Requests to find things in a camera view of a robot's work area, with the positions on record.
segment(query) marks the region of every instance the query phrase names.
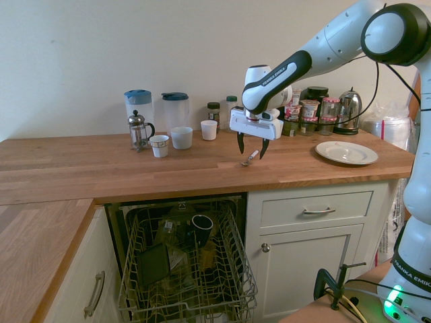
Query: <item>green led light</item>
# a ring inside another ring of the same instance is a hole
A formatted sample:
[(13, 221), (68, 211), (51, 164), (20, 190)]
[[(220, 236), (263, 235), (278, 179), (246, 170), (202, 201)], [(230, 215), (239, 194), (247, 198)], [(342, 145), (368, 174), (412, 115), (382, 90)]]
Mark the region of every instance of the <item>green led light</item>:
[[(401, 294), (399, 291), (402, 291), (400, 285), (394, 286), (393, 290), (389, 293), (387, 299), (389, 301), (395, 301), (395, 299), (398, 297), (399, 294)], [(386, 301), (385, 302), (385, 311), (388, 313), (388, 315), (393, 316), (393, 313), (395, 312), (395, 309), (397, 308), (394, 306), (391, 302)]]

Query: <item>white plate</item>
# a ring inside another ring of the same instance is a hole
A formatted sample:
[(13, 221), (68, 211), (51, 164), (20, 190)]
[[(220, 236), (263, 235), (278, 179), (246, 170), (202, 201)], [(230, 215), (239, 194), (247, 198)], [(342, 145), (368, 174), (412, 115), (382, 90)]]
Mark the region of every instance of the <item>white plate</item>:
[(336, 162), (352, 165), (368, 165), (377, 161), (375, 151), (355, 143), (327, 141), (316, 146), (319, 155)]

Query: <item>white cabinet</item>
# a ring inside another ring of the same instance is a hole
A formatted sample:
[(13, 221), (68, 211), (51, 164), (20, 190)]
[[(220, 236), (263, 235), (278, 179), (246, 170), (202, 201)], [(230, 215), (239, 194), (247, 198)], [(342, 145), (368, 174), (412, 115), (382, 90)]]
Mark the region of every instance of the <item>white cabinet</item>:
[(253, 322), (277, 322), (313, 301), (317, 272), (370, 268), (397, 180), (250, 192), (246, 253), (256, 277)]
[(121, 322), (120, 283), (106, 214), (97, 209), (44, 322)]

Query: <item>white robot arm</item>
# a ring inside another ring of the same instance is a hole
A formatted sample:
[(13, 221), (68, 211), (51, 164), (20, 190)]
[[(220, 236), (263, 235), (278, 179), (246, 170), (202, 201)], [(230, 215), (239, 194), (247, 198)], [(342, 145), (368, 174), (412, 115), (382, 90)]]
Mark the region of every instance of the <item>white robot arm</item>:
[(278, 110), (289, 100), (289, 85), (306, 77), (330, 72), (362, 50), (387, 65), (415, 65), (422, 77), (421, 138), (404, 202), (412, 215), (393, 257), (393, 265), (378, 294), (398, 303), (400, 311), (383, 301), (392, 322), (415, 322), (414, 314), (431, 323), (431, 7), (398, 4), (384, 7), (379, 0), (361, 0), (345, 10), (298, 52), (271, 70), (259, 65), (247, 71), (242, 93), (244, 110), (233, 109), (230, 128), (263, 138), (261, 158), (269, 140), (281, 135)]

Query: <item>spoon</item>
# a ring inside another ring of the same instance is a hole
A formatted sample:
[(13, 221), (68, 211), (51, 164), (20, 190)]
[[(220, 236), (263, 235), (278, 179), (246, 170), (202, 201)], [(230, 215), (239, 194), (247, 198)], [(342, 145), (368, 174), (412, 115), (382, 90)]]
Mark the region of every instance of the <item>spoon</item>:
[(250, 157), (248, 157), (247, 158), (247, 160), (246, 161), (244, 161), (244, 162), (242, 162), (242, 163), (240, 163), (241, 165), (243, 165), (243, 166), (248, 166), (248, 165), (250, 165), (250, 162), (251, 162), (251, 160), (257, 155), (259, 153), (259, 150), (255, 150), (251, 155), (250, 155)]

